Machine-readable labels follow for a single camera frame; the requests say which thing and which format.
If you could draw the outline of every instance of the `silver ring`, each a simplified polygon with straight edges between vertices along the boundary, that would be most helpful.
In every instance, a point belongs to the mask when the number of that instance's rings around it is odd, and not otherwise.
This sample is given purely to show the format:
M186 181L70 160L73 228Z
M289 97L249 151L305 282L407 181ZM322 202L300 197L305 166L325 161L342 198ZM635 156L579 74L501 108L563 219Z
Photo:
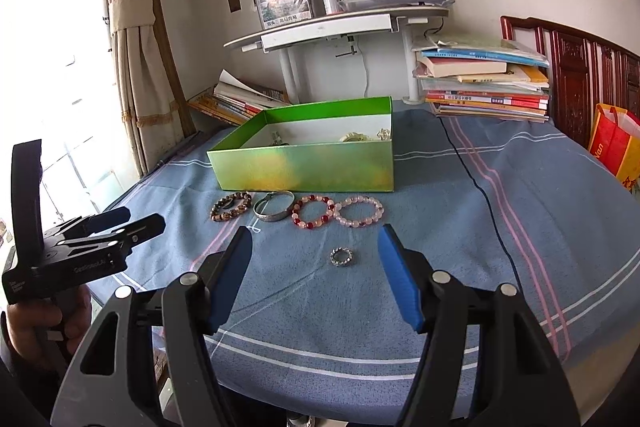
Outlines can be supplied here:
M345 254L347 254L346 259L343 259L342 261L338 261L337 259L337 255L340 252L344 252ZM331 256L331 264L333 264L334 266L337 267L343 267L343 266L347 266L348 264L351 263L351 261L353 261L353 251L350 250L350 248L345 248L345 247L338 247L338 248L334 248Z
M264 207L269 201L271 201L274 197L285 195L291 196L291 204L280 212L276 212L274 214L261 214L260 211L262 207ZM293 192L289 192L288 190L277 190L276 192L269 192L265 197L261 200L256 201L254 204L254 214L255 217L260 219L261 221L267 221L268 223L274 223L275 221L282 221L286 217L289 217L293 212L293 205L296 204L296 195Z

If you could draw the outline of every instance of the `shelf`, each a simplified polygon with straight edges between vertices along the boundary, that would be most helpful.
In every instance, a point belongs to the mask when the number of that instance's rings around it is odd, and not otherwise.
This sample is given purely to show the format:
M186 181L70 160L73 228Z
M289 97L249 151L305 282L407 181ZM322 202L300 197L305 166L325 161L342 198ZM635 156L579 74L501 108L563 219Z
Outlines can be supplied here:
M437 6L408 6L345 12L264 30L227 42L224 47L242 49L244 52L258 49L269 52L343 35L377 31L397 32L398 19L406 20L407 24L422 24L431 17L447 16L449 16L449 9Z

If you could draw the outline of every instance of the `beige curtain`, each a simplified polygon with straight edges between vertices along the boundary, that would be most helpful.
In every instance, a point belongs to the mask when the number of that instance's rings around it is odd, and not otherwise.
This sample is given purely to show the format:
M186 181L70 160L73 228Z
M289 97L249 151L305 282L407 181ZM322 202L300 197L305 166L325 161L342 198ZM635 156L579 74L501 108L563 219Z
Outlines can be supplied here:
M184 136L153 24L153 0L107 0L122 121L138 173Z

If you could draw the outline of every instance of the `red and pink bead bracelet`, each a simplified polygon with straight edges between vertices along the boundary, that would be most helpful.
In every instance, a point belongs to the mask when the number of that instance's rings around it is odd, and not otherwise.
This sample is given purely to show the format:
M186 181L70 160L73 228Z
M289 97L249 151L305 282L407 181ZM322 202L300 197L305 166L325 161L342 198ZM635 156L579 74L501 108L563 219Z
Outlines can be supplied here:
M371 203L375 206L376 212L373 216L367 217L366 219L345 219L340 215L340 210L353 203ZM385 209L382 207L382 203L380 203L376 198L369 198L368 196L354 196L353 198L345 199L342 203L336 203L333 215L335 220L342 226L357 229L359 227L366 227L367 225L372 225L373 223L378 222L382 219L382 214L384 214L384 212Z
M305 203L309 201L322 201L322 203L326 203L326 212L322 214L318 219L311 222L306 223L300 219L300 209ZM300 227L301 229L313 230L318 227L322 227L324 223L327 223L329 219L331 219L334 215L335 203L334 200L328 198L327 196L316 196L315 194L311 194L309 196L305 196L301 200L298 200L295 205L293 205L293 214L291 214L291 219L295 225Z

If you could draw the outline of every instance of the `desk leg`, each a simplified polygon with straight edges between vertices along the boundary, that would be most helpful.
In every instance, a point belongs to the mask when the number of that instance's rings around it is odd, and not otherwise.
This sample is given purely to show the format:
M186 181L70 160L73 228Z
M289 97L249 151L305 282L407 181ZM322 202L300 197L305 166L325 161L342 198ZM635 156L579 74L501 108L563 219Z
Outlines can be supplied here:
M287 48L278 50L278 56L280 57L280 67L282 68L282 76L284 78L284 85L287 88L289 102L295 104L300 103L298 87L296 85L297 82L293 74L293 68L291 67L289 50Z
M419 105L424 103L422 89L419 86L419 80L414 78L415 70L415 52L411 51L413 46L413 37L411 25L407 23L407 19L398 19L400 31L402 32L402 46L404 47L404 59L406 61L406 74L409 83L409 96L402 97L402 101L409 105Z

